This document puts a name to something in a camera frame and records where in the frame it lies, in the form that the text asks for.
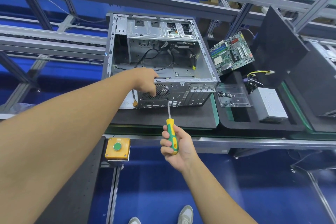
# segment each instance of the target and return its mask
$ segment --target shoe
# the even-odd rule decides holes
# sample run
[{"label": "shoe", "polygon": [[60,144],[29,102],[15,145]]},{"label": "shoe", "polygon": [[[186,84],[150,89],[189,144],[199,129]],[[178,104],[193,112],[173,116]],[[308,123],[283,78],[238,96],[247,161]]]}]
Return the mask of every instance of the shoe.
[{"label": "shoe", "polygon": [[133,217],[129,220],[128,224],[141,224],[141,222],[137,217]]},{"label": "shoe", "polygon": [[177,224],[193,224],[194,211],[190,205],[186,205],[178,216]]}]

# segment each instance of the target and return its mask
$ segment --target white power supply box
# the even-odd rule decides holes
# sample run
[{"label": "white power supply box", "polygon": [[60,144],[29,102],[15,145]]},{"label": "white power supply box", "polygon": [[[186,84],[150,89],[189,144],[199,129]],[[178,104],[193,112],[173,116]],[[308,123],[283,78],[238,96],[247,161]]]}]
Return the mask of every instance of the white power supply box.
[{"label": "white power supply box", "polygon": [[274,89],[257,88],[250,94],[259,121],[279,123],[288,119],[284,107]]}]

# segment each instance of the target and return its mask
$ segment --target yellow control box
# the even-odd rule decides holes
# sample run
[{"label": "yellow control box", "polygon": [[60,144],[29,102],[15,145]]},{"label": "yellow control box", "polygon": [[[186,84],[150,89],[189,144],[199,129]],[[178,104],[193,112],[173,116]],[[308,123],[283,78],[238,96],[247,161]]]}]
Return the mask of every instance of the yellow control box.
[{"label": "yellow control box", "polygon": [[129,138],[109,138],[105,158],[109,160],[128,160],[130,141]]}]

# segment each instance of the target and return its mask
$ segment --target person's right arm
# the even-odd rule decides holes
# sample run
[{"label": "person's right arm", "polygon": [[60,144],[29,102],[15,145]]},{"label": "person's right arm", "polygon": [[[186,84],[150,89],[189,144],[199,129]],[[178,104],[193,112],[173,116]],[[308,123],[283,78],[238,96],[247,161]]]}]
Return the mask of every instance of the person's right arm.
[{"label": "person's right arm", "polygon": [[[167,126],[162,136],[169,138]],[[171,142],[161,140],[161,152],[165,159],[180,171],[190,188],[199,214],[204,223],[210,224],[257,224],[225,191],[198,157],[190,135],[174,125],[179,140],[179,152],[171,155]]]}]

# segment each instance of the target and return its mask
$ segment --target green circuit board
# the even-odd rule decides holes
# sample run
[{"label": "green circuit board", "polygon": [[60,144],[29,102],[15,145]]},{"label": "green circuit board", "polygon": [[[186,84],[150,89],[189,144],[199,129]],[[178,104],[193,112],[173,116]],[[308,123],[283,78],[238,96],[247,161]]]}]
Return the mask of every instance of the green circuit board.
[{"label": "green circuit board", "polygon": [[254,61],[241,31],[215,44],[210,49],[210,55],[219,76]]}]

